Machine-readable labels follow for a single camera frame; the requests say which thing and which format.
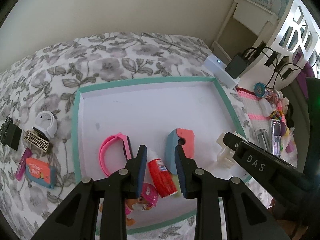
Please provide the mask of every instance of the pink and white knitted cloth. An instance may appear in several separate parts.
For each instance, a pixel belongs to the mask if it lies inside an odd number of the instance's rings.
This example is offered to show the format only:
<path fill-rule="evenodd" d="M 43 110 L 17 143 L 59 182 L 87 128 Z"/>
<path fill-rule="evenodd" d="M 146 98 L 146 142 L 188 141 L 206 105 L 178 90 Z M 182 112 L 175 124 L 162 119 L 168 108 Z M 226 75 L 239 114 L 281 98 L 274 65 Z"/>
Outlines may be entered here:
<path fill-rule="evenodd" d="M 236 88 L 236 90 L 242 99 L 244 107 L 247 109 L 247 114 L 251 120 L 253 128 L 255 130 L 265 129 L 268 133 L 268 120 L 270 118 L 263 116 L 262 109 L 258 103 L 259 99 L 255 96 L 253 92 L 244 88 Z"/>

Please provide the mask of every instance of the pink watch strap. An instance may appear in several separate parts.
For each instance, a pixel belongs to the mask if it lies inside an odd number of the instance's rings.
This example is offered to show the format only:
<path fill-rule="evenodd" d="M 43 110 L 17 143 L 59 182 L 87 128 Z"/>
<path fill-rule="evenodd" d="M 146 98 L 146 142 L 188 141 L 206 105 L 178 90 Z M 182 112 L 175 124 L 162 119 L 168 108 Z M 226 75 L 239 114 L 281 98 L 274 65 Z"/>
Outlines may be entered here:
<path fill-rule="evenodd" d="M 107 139 L 105 139 L 103 141 L 103 143 L 100 146 L 99 149 L 99 163 L 100 163 L 100 167 L 102 168 L 104 174 L 106 174 L 107 176 L 110 176 L 111 173 L 109 172 L 109 170 L 107 169 L 107 166 L 104 162 L 104 155 L 106 153 L 106 150 L 108 149 L 108 147 L 113 144 L 114 142 L 116 142 L 117 140 L 122 140 L 123 145 L 124 145 L 124 156 L 127 160 L 133 158 L 132 156 L 132 151 L 131 151 L 131 146 L 130 146 L 130 140 L 129 137 L 122 134 L 122 133 L 117 133 L 114 135 L 109 136 Z"/>

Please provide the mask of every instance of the blue and orange toy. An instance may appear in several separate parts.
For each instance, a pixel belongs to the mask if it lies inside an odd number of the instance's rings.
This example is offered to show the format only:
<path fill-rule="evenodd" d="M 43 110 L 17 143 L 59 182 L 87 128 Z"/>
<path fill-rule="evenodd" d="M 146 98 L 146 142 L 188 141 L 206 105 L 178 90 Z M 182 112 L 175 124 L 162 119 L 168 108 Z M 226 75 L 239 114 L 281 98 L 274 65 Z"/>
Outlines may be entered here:
<path fill-rule="evenodd" d="M 49 163 L 35 158 L 26 159 L 26 175 L 32 181 L 47 188 L 54 188 L 56 184 L 56 168 Z"/>
<path fill-rule="evenodd" d="M 183 128 L 174 129 L 167 137 L 165 146 L 164 164 L 167 169 L 177 175 L 174 152 L 177 145 L 181 145 L 187 158 L 193 159 L 195 156 L 195 134 L 192 130 Z"/>

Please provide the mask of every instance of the metal screw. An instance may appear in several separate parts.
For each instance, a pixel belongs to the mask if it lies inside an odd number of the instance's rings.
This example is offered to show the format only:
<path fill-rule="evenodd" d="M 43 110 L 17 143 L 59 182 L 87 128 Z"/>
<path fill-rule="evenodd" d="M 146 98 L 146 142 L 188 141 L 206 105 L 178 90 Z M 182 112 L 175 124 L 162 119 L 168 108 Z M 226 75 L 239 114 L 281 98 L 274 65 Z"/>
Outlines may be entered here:
<path fill-rule="evenodd" d="M 83 177 L 83 178 L 81 179 L 81 182 L 84 183 L 84 184 L 87 184 L 87 183 L 89 183 L 90 181 L 91 181 L 91 178 L 89 178 L 89 177 Z"/>
<path fill-rule="evenodd" d="M 200 169 L 200 168 L 195 169 L 195 174 L 197 174 L 197 175 L 202 175 L 202 174 L 204 174 L 204 170 L 203 170 L 203 169 Z"/>
<path fill-rule="evenodd" d="M 127 175 L 128 174 L 128 170 L 127 169 L 121 169 L 121 170 L 119 170 L 119 174 L 120 175 Z"/>
<path fill-rule="evenodd" d="M 231 181 L 232 181 L 234 184 L 239 184 L 241 180 L 240 180 L 238 177 L 232 177 L 232 178 L 231 178 Z"/>

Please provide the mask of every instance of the red bottle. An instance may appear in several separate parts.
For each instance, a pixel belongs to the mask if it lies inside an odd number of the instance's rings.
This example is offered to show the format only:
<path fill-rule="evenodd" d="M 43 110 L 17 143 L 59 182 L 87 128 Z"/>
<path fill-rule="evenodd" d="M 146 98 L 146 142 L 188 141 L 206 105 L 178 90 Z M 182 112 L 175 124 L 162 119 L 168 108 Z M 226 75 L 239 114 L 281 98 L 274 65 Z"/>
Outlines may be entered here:
<path fill-rule="evenodd" d="M 161 197 L 176 194 L 177 188 L 171 179 L 171 174 L 164 166 L 162 160 L 157 157 L 155 151 L 148 149 L 148 167 L 153 184 Z"/>

